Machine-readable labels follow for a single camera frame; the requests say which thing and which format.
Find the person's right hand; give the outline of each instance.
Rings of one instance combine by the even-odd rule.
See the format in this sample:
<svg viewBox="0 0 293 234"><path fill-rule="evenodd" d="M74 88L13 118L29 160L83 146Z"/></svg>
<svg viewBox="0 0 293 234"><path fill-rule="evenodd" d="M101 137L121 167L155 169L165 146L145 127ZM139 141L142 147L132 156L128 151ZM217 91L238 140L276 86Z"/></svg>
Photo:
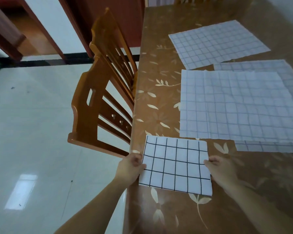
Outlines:
<svg viewBox="0 0 293 234"><path fill-rule="evenodd" d="M209 161L204 160L204 164L209 169L213 179L224 190L239 184L236 171L231 160L214 155L209 157Z"/></svg>

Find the black baseboard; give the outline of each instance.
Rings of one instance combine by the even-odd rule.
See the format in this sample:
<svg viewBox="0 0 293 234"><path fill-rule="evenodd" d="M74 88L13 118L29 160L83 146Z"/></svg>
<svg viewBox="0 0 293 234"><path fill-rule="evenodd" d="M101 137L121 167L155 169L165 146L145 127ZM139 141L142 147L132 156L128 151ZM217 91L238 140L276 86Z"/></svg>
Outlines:
<svg viewBox="0 0 293 234"><path fill-rule="evenodd" d="M34 66L53 66L53 65L78 65L78 64L92 64L93 59L89 58L86 52L81 53L68 53L64 54L65 60L35 60L35 61L14 61L10 57L0 57L2 68L15 68L15 67L34 67ZM140 55L133 55L134 61L139 61Z"/></svg>

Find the white tile floor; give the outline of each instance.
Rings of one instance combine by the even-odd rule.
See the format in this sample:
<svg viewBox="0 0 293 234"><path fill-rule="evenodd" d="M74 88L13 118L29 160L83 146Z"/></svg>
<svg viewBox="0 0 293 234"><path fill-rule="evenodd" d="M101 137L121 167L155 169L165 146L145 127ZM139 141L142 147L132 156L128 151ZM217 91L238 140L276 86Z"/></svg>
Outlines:
<svg viewBox="0 0 293 234"><path fill-rule="evenodd" d="M0 233L53 233L114 177L120 158L67 142L71 99L90 66L0 70ZM111 84L107 90L117 95ZM116 137L111 143L129 150ZM125 194L106 233L122 233L124 208Z"/></svg>

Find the dining table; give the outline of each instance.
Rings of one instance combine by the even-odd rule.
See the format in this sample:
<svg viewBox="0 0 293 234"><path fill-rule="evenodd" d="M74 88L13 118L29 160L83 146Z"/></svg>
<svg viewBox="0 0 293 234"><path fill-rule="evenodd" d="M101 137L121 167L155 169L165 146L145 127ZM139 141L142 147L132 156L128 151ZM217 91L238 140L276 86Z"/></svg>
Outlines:
<svg viewBox="0 0 293 234"><path fill-rule="evenodd" d="M285 59L293 68L293 24L268 0L147 7L130 152L143 154L146 135L179 137L185 67L168 35L234 19L271 51L230 62ZM293 153L240 152L232 140L201 139L207 141L209 156L232 160L242 185L293 219ZM214 181L212 189L212 196L204 196L141 186L136 181L127 189L123 233L259 233Z"/></svg>

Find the tabletop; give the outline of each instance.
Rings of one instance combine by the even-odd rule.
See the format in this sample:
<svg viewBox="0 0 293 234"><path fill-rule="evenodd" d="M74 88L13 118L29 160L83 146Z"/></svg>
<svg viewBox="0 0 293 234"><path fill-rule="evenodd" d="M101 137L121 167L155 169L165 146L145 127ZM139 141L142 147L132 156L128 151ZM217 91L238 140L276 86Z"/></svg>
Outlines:
<svg viewBox="0 0 293 234"><path fill-rule="evenodd" d="M146 135L179 137L181 70L168 34L238 20L271 51L232 61L285 59L293 67L293 25L267 0L145 9L130 150ZM199 68L213 70L213 66ZM293 153L237 152L234 141L205 139L208 154L233 160L241 183L293 218ZM123 233L258 233L212 182L213 196L139 186L127 190Z"/></svg>

